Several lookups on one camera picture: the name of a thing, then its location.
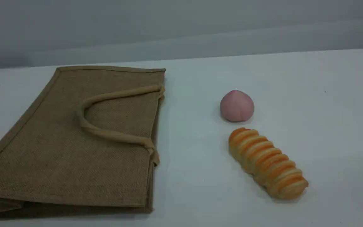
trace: white table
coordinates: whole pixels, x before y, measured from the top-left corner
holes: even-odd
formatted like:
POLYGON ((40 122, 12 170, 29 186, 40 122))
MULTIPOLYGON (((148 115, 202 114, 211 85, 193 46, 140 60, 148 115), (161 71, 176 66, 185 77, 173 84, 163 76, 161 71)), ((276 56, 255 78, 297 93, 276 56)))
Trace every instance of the white table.
MULTIPOLYGON (((150 215, 0 221, 0 226, 363 226, 363 50, 106 64, 167 68, 150 215), (232 124, 232 89, 255 102, 232 124), (255 128, 310 182, 296 202, 272 200, 228 154, 238 127, 255 128)), ((56 66, 0 69, 0 139, 56 66)))

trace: toy bread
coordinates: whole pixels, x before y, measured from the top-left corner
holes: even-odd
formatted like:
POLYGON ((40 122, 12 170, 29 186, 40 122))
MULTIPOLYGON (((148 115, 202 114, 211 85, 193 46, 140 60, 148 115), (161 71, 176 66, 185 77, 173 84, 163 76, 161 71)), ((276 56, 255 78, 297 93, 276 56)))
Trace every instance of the toy bread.
POLYGON ((309 185, 295 162, 254 129, 233 131, 229 137, 229 152, 271 197, 295 199, 309 185))

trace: bag handle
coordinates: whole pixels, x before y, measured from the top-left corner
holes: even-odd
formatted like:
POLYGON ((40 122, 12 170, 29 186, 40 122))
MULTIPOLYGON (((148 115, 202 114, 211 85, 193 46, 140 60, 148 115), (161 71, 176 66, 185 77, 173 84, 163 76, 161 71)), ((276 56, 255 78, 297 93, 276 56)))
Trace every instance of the bag handle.
POLYGON ((163 92, 164 87, 162 85, 153 85, 153 86, 146 86, 131 90, 123 90, 111 93, 105 93, 101 95, 96 95, 90 97, 88 99, 83 100, 76 109, 76 115, 79 118, 80 126, 86 132, 94 134, 100 138, 105 138, 111 141, 120 142, 120 143, 131 143, 131 144, 138 144, 143 145, 147 148, 149 155, 153 155, 153 162, 155 165, 159 164, 159 154, 158 151, 152 142, 151 138, 146 137, 139 137, 135 135, 129 135, 122 132, 116 132, 112 130, 98 128, 91 123, 89 123, 85 119, 85 109, 90 108, 94 103, 101 102, 109 99, 118 99, 124 98, 128 96, 135 96, 135 95, 143 95, 151 92, 159 92, 159 102, 161 102, 164 98, 163 92))

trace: striped bread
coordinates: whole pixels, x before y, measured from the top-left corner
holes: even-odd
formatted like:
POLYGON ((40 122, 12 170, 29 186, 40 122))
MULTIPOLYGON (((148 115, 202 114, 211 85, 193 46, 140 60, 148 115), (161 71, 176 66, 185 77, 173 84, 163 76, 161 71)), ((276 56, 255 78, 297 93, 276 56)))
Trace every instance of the striped bread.
POLYGON ((309 185, 295 162, 256 130, 238 128, 233 131, 229 137, 229 152, 271 197, 295 199, 309 185))

